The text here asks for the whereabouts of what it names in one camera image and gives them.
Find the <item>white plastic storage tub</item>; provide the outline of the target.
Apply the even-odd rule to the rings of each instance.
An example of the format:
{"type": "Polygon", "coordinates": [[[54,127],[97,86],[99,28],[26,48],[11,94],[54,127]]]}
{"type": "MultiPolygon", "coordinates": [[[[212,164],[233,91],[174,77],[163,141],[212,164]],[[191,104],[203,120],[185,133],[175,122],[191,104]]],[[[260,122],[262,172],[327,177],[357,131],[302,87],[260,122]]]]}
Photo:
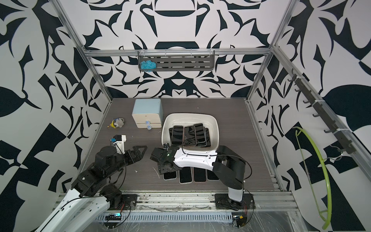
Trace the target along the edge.
{"type": "Polygon", "coordinates": [[[191,126],[202,123],[209,130],[211,146],[209,148],[189,148],[189,150],[200,150],[202,152],[216,150],[219,147],[219,126],[215,117],[206,114],[173,113],[166,117],[161,134],[161,143],[171,143],[169,129],[173,126],[191,126]]]}

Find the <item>light blue drawer box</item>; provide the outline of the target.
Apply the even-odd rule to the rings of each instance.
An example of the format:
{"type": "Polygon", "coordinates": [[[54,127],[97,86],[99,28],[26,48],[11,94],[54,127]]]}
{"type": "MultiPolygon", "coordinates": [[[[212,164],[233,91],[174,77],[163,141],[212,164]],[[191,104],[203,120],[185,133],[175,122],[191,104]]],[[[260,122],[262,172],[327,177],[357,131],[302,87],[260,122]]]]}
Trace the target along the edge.
{"type": "Polygon", "coordinates": [[[163,125],[161,99],[136,99],[132,117],[139,129],[157,129],[163,125]]]}

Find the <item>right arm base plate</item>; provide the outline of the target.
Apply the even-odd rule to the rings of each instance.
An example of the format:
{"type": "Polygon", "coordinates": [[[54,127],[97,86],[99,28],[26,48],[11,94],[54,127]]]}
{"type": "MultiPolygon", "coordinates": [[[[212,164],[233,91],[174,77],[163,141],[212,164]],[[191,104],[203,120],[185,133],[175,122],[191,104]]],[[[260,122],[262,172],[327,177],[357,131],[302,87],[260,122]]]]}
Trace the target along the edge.
{"type": "Polygon", "coordinates": [[[255,200],[252,194],[244,193],[241,202],[232,200],[228,194],[217,193],[214,195],[215,206],[218,210],[252,210],[255,209],[255,200]]]}

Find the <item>small plush toy keychain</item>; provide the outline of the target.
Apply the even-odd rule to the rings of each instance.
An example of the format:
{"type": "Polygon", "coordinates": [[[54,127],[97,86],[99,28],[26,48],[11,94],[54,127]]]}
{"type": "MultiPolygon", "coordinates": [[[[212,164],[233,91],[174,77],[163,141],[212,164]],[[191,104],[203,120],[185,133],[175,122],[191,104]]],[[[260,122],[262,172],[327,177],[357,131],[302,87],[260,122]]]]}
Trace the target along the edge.
{"type": "Polygon", "coordinates": [[[124,118],[116,118],[113,119],[112,122],[107,126],[108,128],[121,128],[125,125],[125,120],[124,118]]]}

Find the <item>black phone pink case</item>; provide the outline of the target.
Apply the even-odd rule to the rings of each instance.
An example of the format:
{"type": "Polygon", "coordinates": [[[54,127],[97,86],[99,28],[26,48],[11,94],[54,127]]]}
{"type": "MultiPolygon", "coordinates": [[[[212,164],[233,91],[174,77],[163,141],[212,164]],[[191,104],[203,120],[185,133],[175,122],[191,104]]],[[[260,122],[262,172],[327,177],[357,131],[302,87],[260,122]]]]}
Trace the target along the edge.
{"type": "Polygon", "coordinates": [[[163,179],[164,180],[174,180],[174,179],[177,179],[177,171],[168,172],[168,173],[163,174],[163,179]]]}

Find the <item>dark hook rail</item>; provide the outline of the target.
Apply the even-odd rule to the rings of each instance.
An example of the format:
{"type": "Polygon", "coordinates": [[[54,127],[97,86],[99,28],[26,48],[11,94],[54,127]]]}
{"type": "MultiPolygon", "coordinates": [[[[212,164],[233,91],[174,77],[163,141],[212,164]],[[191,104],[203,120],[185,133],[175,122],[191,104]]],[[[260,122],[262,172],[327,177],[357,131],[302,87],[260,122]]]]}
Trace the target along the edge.
{"type": "Polygon", "coordinates": [[[352,144],[352,139],[349,139],[346,135],[346,132],[350,130],[341,124],[335,113],[318,92],[310,85],[306,77],[298,76],[294,73],[294,69],[292,69],[292,74],[293,76],[289,82],[294,82],[299,88],[296,92],[301,92],[305,96],[307,100],[303,101],[303,103],[310,104],[314,108],[316,114],[313,114],[313,117],[320,117],[325,123],[327,129],[324,129],[324,133],[333,134],[343,147],[343,151],[348,154],[356,152],[356,148],[352,144]]]}

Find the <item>left controller board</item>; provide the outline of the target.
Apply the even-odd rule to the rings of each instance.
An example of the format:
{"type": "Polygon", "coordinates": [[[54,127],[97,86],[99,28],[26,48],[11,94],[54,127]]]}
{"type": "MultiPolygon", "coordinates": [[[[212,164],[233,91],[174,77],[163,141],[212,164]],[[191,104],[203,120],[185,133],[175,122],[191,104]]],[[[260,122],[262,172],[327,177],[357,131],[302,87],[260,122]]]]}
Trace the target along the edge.
{"type": "Polygon", "coordinates": [[[122,220],[122,214],[116,213],[116,214],[106,215],[104,220],[106,222],[108,222],[108,221],[121,221],[122,220]]]}

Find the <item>teal crumpled cloth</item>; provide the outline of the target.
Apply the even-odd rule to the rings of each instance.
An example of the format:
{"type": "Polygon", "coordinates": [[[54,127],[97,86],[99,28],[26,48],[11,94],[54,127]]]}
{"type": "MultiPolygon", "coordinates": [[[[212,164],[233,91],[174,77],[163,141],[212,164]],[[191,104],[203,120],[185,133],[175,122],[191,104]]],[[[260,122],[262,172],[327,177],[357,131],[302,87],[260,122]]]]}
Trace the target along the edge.
{"type": "Polygon", "coordinates": [[[157,64],[153,61],[142,61],[140,63],[140,68],[143,71],[152,72],[157,68],[157,64]]]}

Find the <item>grey slotted wall shelf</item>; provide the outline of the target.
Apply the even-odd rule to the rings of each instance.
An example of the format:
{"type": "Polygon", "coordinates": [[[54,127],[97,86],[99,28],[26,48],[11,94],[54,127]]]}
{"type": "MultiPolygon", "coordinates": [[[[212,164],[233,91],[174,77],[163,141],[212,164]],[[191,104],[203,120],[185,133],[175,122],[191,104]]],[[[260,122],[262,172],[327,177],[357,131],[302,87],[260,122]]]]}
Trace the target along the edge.
{"type": "Polygon", "coordinates": [[[153,72],[211,71],[215,67],[215,52],[210,49],[140,50],[137,58],[140,71],[142,61],[155,62],[153,72]]]}

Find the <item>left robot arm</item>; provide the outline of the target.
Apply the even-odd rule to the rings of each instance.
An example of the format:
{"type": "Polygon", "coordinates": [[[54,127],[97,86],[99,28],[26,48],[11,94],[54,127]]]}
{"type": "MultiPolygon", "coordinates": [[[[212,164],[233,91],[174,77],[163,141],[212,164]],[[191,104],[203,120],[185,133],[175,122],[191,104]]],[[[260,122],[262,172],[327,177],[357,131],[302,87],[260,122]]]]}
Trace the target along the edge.
{"type": "Polygon", "coordinates": [[[37,228],[38,232],[82,232],[108,209],[127,206],[122,192],[108,179],[143,159],[147,146],[121,150],[103,147],[96,160],[79,174],[55,210],[37,228]]]}

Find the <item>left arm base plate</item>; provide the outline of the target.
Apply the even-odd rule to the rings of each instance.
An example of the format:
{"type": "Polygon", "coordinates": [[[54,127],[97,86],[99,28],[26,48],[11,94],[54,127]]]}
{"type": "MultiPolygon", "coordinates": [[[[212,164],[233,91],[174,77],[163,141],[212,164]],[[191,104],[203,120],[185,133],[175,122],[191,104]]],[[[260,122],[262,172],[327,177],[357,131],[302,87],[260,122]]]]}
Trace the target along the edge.
{"type": "Polygon", "coordinates": [[[119,198],[117,210],[128,210],[129,208],[133,209],[137,206],[138,194],[122,194],[119,198]]]}

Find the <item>right controller board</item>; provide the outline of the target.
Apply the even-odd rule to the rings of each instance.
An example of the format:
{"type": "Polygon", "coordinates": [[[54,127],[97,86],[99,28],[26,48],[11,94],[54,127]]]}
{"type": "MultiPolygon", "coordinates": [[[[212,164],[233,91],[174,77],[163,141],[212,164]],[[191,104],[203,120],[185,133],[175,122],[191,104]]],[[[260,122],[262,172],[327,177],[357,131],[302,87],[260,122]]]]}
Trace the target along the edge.
{"type": "Polygon", "coordinates": [[[247,224],[247,215],[235,215],[232,217],[232,225],[236,228],[241,228],[247,224]]]}

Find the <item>controller board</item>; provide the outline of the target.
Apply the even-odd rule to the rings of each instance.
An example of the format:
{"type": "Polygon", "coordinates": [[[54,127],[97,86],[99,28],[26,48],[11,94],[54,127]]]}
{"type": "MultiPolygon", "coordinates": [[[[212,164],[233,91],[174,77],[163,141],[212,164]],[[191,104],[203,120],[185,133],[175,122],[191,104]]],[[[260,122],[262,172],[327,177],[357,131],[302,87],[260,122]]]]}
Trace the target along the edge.
{"type": "Polygon", "coordinates": [[[108,221],[121,221],[122,220],[122,214],[116,213],[116,214],[106,215],[104,220],[106,222],[108,222],[108,221]]]}
{"type": "Polygon", "coordinates": [[[241,228],[247,224],[247,215],[235,215],[232,217],[232,225],[236,228],[241,228]]]}

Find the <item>black phone white case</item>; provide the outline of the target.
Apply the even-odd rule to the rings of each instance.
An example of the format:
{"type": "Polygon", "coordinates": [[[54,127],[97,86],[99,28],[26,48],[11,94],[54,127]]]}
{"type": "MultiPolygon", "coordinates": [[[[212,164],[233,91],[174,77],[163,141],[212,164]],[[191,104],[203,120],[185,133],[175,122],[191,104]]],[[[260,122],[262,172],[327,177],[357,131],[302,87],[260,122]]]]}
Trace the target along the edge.
{"type": "Polygon", "coordinates": [[[206,170],[202,168],[193,168],[193,177],[195,182],[203,183],[207,181],[206,170]]]}

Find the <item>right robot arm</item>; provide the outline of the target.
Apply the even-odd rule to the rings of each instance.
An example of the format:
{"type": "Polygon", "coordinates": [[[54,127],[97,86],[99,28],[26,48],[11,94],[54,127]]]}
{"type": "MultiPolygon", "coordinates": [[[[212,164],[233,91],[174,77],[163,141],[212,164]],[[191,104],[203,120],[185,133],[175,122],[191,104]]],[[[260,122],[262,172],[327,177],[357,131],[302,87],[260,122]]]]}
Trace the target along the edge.
{"type": "Polygon", "coordinates": [[[243,201],[247,161],[226,146],[210,151],[189,150],[178,146],[155,148],[150,159],[157,163],[158,173],[162,175],[186,167],[212,171],[228,187],[228,198],[231,201],[243,201]]]}

